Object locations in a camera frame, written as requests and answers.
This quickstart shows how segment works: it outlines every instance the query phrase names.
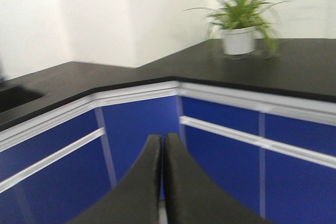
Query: blue cabinet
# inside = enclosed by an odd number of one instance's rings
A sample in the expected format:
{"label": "blue cabinet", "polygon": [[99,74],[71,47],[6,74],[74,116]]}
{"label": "blue cabinet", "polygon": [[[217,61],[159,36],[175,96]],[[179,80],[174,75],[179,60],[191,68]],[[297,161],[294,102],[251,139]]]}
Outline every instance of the blue cabinet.
{"label": "blue cabinet", "polygon": [[0,181],[96,129],[96,116],[91,110],[0,152]]}
{"label": "blue cabinet", "polygon": [[278,224],[335,224],[336,169],[266,151],[266,217]]}
{"label": "blue cabinet", "polygon": [[259,148],[189,126],[185,132],[190,154],[208,176],[259,214]]}
{"label": "blue cabinet", "polygon": [[23,189],[22,198],[26,199],[26,208],[34,221],[26,220],[26,223],[57,224],[70,220],[111,189],[100,139],[68,154],[17,186]]}
{"label": "blue cabinet", "polygon": [[336,126],[266,114],[265,137],[336,156]]}
{"label": "blue cabinet", "polygon": [[129,170],[149,134],[179,133],[176,96],[102,108],[117,181]]}

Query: spider plant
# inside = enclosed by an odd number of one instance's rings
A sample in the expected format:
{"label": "spider plant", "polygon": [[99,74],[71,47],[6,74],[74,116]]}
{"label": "spider plant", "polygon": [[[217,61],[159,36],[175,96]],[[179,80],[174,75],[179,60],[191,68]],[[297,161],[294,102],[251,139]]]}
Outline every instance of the spider plant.
{"label": "spider plant", "polygon": [[278,52],[278,43],[276,41],[276,31],[271,23],[263,18],[265,11],[270,11],[274,17],[278,18],[273,9],[276,5],[288,2],[288,0],[215,0],[219,3],[218,8],[196,7],[191,9],[206,9],[210,18],[209,33],[213,34],[214,28],[222,30],[232,30],[247,27],[255,27],[261,32],[266,46],[271,55]]}

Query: potted plant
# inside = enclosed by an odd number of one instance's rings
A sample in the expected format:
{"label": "potted plant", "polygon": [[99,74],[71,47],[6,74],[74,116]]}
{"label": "potted plant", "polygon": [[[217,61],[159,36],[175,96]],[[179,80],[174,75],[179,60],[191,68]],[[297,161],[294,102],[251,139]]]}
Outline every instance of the potted plant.
{"label": "potted plant", "polygon": [[259,31],[271,55],[277,54],[278,43],[276,33],[271,23],[263,18],[263,13],[274,6],[288,2],[288,0],[214,0],[219,3],[218,8],[197,7],[191,9],[206,9],[210,19],[209,30],[213,34],[214,28],[224,33],[223,48],[228,55],[242,55],[255,50],[254,32]]}

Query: white flower pot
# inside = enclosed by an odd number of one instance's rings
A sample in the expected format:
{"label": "white flower pot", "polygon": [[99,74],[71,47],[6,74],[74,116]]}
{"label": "white flower pot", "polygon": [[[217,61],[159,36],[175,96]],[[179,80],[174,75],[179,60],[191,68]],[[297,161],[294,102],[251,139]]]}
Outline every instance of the white flower pot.
{"label": "white flower pot", "polygon": [[223,49],[227,55],[243,55],[255,50],[255,27],[224,30]]}

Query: sink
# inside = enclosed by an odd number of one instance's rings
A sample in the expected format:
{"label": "sink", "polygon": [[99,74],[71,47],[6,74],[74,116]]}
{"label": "sink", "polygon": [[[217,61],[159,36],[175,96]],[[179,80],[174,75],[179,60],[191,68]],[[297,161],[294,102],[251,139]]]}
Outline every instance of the sink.
{"label": "sink", "polygon": [[34,101],[42,96],[42,93],[29,90],[21,85],[3,87],[0,89],[0,113]]}

